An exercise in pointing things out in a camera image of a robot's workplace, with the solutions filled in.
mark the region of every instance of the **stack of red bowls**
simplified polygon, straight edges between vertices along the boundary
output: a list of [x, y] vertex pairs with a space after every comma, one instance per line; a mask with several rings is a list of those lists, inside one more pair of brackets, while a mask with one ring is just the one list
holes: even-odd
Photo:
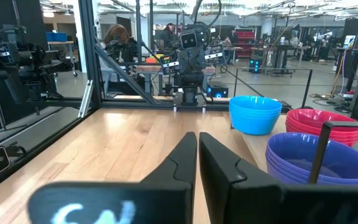
[[[296, 109], [287, 113], [285, 127], [287, 132], [320, 135], [325, 121], [354, 121], [347, 116], [330, 111]], [[353, 147], [358, 142], [358, 128], [333, 128], [329, 138]]]

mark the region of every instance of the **stacked bowls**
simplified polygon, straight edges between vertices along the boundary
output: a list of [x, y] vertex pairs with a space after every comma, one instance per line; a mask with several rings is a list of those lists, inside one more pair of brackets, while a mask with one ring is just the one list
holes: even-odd
[[[272, 136], [265, 154], [268, 173], [286, 184], [307, 184], [318, 139], [318, 136], [303, 133]], [[358, 185], [358, 152], [330, 140], [317, 183]]]
[[259, 96], [237, 96], [230, 100], [229, 111], [233, 128], [254, 135], [272, 132], [281, 113], [282, 104]]
[[[347, 116], [329, 111], [296, 109], [287, 113], [285, 127], [287, 132], [307, 133], [319, 136], [325, 121], [355, 122], [354, 119]], [[358, 141], [358, 128], [333, 128], [329, 138], [353, 147]]]

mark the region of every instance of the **stack of purple bowls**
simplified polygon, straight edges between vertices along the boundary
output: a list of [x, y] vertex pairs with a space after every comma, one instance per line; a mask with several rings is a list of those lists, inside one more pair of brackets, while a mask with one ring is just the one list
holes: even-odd
[[[267, 172], [286, 184], [307, 184], [319, 136], [280, 133], [267, 143]], [[330, 140], [318, 184], [358, 185], [358, 151]]]

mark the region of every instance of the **ceiling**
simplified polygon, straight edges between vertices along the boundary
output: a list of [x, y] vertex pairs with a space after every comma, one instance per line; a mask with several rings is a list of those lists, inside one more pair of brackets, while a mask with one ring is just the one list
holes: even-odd
[[[73, 4], [77, 0], [40, 0], [44, 12], [72, 13]], [[135, 0], [93, 0], [98, 1], [98, 11], [108, 13], [133, 13]], [[182, 10], [194, 17], [196, 1], [187, 0], [154, 0], [154, 13], [181, 13]], [[223, 15], [234, 14], [239, 18], [251, 15], [289, 16], [292, 18], [336, 16], [358, 16], [358, 0], [221, 0]], [[140, 0], [140, 12], [150, 12], [150, 0]], [[198, 11], [199, 14], [217, 14], [218, 0], [203, 0]]]

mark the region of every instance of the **black bracket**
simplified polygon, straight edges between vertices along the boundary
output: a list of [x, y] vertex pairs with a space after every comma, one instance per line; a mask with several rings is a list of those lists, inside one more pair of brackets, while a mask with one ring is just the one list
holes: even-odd
[[316, 155], [314, 157], [313, 165], [311, 166], [309, 184], [317, 183], [318, 174], [320, 173], [321, 164], [323, 163], [324, 153], [326, 152], [329, 141], [329, 134], [332, 128], [358, 128], [358, 122], [351, 121], [325, 121], [321, 128], [320, 137], [317, 144]]

